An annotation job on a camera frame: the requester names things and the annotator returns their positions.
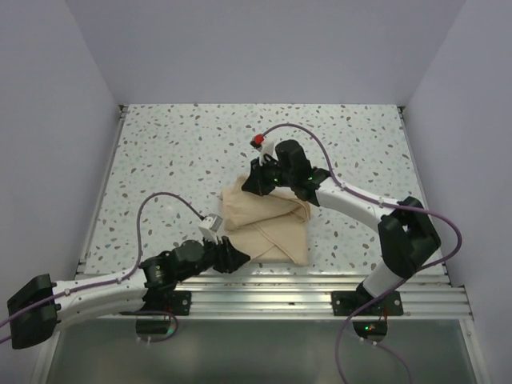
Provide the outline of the beige cloth mat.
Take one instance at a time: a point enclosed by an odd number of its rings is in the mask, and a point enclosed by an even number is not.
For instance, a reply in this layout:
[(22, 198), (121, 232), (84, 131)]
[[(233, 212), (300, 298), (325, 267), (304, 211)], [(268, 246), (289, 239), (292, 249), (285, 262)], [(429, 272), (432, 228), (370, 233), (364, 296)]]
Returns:
[(233, 246), (252, 263), (309, 264), (311, 207), (293, 193), (276, 189), (267, 196), (242, 190), (247, 176), (222, 189), (222, 217)]

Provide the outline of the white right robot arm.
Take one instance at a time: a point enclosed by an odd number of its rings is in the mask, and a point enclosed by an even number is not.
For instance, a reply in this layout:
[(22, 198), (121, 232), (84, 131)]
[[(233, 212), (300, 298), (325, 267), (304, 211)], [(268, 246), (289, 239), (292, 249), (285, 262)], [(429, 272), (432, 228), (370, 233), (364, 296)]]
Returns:
[(295, 140), (274, 145), (259, 134), (250, 144), (259, 156), (250, 163), (243, 191), (267, 196), (278, 187), (288, 188), (300, 200), (345, 214), (377, 233), (382, 261), (358, 285), (353, 300), (363, 313), (381, 309), (384, 294), (414, 276), (440, 247), (440, 237), (416, 198), (394, 202), (336, 182), (331, 172), (310, 164)]

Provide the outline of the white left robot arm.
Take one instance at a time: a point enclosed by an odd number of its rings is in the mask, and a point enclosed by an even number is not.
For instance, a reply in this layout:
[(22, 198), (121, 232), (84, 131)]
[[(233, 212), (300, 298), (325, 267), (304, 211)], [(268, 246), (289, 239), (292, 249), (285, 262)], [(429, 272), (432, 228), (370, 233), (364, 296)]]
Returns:
[(142, 261), (134, 270), (73, 281), (52, 281), (41, 274), (7, 302), (5, 321), (11, 346), (36, 346), (64, 328), (110, 314), (164, 314), (177, 284), (212, 269), (231, 274), (250, 261), (228, 237), (187, 240)]

